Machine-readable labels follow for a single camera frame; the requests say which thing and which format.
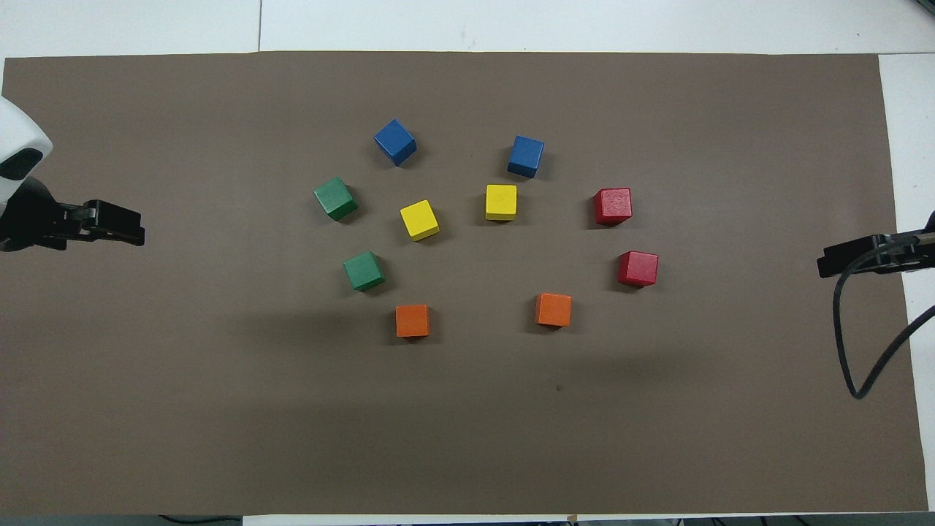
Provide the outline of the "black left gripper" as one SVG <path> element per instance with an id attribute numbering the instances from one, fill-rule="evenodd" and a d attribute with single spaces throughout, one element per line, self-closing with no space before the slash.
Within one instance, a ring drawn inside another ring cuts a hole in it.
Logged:
<path id="1" fill-rule="evenodd" d="M 145 244 L 145 229 L 138 212 L 92 199 L 84 203 L 84 226 L 92 240 L 130 245 Z M 79 206 L 59 202 L 40 180 L 25 179 L 4 203 L 1 218 L 1 251 L 17 252 L 32 246 L 66 250 L 68 240 L 86 240 L 80 221 L 70 216 Z"/>

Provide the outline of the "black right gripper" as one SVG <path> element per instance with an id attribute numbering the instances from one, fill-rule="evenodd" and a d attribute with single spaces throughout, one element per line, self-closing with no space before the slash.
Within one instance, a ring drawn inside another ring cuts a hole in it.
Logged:
<path id="1" fill-rule="evenodd" d="M 868 235 L 850 242 L 825 247 L 824 256 L 816 259 L 818 275 L 821 278 L 841 276 L 849 267 L 852 267 L 852 274 L 877 272 L 880 260 L 885 263 L 879 270 L 880 272 L 915 272 L 915 270 L 934 267 L 933 233 L 934 213 L 932 212 L 922 229 L 884 235 L 884 241 L 887 244 L 901 242 L 914 236 L 918 237 L 918 243 L 892 248 L 886 257 L 867 259 L 861 261 L 858 266 L 856 266 L 858 263 L 856 259 L 877 248 L 881 243 L 881 236 Z"/>

